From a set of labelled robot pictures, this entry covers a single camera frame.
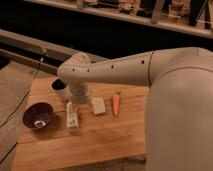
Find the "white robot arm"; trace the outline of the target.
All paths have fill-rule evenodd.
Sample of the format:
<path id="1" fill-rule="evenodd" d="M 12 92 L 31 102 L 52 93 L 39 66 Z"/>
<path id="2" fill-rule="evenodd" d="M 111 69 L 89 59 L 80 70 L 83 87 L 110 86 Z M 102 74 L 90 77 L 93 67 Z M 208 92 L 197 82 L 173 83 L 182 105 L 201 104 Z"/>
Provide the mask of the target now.
<path id="1" fill-rule="evenodd" d="M 89 82 L 148 86 L 146 170 L 213 171 L 213 51 L 154 50 L 97 63 L 76 53 L 57 75 L 72 92 Z"/>

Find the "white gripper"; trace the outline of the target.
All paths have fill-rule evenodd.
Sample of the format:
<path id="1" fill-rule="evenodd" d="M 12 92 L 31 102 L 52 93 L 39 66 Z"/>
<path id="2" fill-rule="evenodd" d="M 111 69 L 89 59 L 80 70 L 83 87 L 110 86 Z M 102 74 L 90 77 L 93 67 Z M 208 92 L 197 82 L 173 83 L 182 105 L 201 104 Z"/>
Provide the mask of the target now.
<path id="1" fill-rule="evenodd" d="M 70 84 L 69 99 L 73 103 L 88 103 L 91 99 L 91 93 L 86 83 Z"/>

